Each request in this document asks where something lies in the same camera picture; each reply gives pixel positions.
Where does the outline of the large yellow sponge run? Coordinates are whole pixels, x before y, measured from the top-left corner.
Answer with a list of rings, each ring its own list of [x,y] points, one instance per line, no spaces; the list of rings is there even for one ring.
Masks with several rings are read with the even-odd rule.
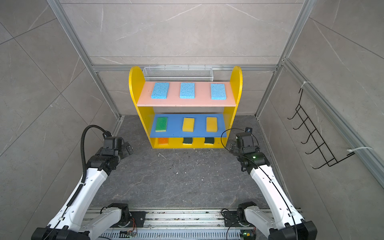
[[[206,131],[208,133],[216,133],[218,131],[218,119],[217,117],[206,118]]]

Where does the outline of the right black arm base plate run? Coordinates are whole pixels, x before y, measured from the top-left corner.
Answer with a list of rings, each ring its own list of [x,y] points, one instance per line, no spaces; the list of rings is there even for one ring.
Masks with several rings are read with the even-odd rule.
[[[250,224],[246,222],[241,222],[239,219],[237,211],[230,211],[228,209],[222,209],[221,215],[224,218],[226,227],[249,227]]]

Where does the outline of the dark green wavy sponge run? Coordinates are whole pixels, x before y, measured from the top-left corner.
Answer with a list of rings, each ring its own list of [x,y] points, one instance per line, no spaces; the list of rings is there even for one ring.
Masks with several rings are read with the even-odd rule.
[[[193,143],[193,138],[183,138],[184,145],[191,145]]]
[[[215,144],[215,138],[205,138],[205,145],[214,145]]]

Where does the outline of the bright green yellow sponge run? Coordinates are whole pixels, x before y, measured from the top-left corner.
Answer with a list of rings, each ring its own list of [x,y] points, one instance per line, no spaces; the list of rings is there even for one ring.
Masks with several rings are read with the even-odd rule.
[[[166,132],[167,126],[168,126],[168,117],[157,117],[156,125],[155,125],[156,133]]]

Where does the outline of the small yellow sponge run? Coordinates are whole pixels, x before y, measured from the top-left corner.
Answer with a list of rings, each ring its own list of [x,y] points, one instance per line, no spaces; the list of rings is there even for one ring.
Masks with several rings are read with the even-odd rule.
[[[195,118],[184,118],[183,120],[183,132],[192,133],[194,131]]]

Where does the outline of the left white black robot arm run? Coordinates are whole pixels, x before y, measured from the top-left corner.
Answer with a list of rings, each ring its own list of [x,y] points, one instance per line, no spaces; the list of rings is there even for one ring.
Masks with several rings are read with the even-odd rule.
[[[83,220],[97,191],[115,170],[120,160],[133,149],[120,137],[106,137],[104,145],[85,164],[78,187],[46,227],[36,228],[33,240],[96,240],[108,228],[126,227],[132,222],[128,204],[112,203],[98,216],[84,224]]]

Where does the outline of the orange yellow sponge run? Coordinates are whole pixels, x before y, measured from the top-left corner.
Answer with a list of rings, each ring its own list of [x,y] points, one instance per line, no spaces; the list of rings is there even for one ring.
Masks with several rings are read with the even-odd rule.
[[[158,138],[158,144],[159,145],[168,145],[169,139],[168,138]]]

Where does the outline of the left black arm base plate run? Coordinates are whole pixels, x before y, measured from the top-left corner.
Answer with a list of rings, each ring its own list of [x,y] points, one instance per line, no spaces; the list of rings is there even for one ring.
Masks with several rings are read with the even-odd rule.
[[[134,226],[142,228],[146,219],[146,212],[122,213],[121,221],[117,224],[120,228],[133,228]]]

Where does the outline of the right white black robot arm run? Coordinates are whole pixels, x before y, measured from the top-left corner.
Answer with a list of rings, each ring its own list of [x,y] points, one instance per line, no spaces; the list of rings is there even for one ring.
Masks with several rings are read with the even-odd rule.
[[[293,206],[265,154],[255,145],[251,132],[236,134],[236,143],[229,150],[260,188],[272,216],[265,214],[255,203],[240,204],[237,213],[241,224],[256,227],[269,240],[315,240],[318,230],[312,221],[305,218]]]

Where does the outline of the light blue sponge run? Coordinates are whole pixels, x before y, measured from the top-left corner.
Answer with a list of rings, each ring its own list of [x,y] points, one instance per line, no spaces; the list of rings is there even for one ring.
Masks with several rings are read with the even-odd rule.
[[[212,100],[226,100],[226,85],[225,84],[211,84],[211,99]]]
[[[169,83],[165,82],[155,83],[151,94],[151,99],[166,99],[168,96],[169,85]]]
[[[195,99],[195,83],[181,83],[180,99]]]

